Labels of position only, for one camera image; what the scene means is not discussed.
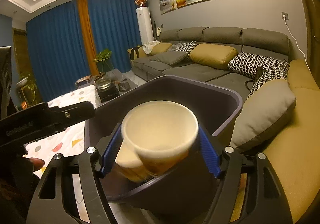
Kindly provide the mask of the person's hand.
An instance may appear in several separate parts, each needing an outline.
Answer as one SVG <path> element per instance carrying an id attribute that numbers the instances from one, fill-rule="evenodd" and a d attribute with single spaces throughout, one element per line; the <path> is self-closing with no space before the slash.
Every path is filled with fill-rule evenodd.
<path id="1" fill-rule="evenodd" d="M 42 169 L 42 167 L 45 165 L 44 160 L 39 158 L 31 157 L 31 158 L 28 158 L 28 160 L 33 164 L 33 172 Z"/>

